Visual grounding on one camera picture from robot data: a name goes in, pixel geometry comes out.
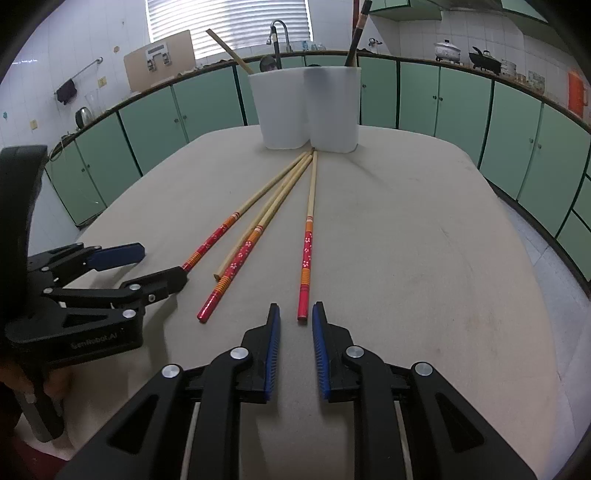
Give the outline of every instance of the metal bolt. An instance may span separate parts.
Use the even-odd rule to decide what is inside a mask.
[[[230,352],[230,356],[235,360],[242,360],[248,356],[248,350],[243,346],[237,346]]]
[[[166,378],[174,378],[181,372],[178,365],[167,365],[162,369],[162,376]]]
[[[363,350],[360,346],[351,345],[347,348],[347,350],[345,350],[345,353],[351,358],[360,358],[365,353],[365,350]]]
[[[414,369],[422,377],[428,377],[433,373],[433,367],[425,362],[417,364]]]

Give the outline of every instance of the beige tablecloth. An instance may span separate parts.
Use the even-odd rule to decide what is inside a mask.
[[[86,245],[142,242],[134,267],[89,273],[115,287],[181,265],[299,151],[269,151],[258,127],[207,134],[150,171],[84,233]],[[311,325],[296,321],[310,170],[262,236],[209,323],[195,314],[255,205],[147,308],[145,345],[76,368],[67,431],[82,446],[163,365],[208,364],[281,307],[278,382],[242,409],[244,479],[352,479],[352,407],[319,399]],[[516,231],[470,158],[432,137],[360,128],[357,150],[320,153],[311,301],[385,362],[431,362],[540,473],[556,409],[556,360],[540,289]]]

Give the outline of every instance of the finger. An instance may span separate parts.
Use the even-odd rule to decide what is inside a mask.
[[[43,391],[55,400],[62,400],[70,390],[72,383],[72,369],[70,367],[58,368],[49,372],[47,380],[43,384]]]
[[[22,368],[12,360],[6,360],[0,364],[0,382],[18,392],[33,393],[35,391]]]

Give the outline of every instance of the floor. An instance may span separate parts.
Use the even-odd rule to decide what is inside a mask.
[[[554,333],[558,375],[556,431],[540,480],[562,468],[591,422],[591,303],[548,243],[501,202],[534,266]]]

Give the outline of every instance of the red thermos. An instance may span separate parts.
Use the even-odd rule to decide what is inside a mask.
[[[574,70],[569,70],[569,110],[583,117],[583,107],[588,105],[587,90],[583,79]]]

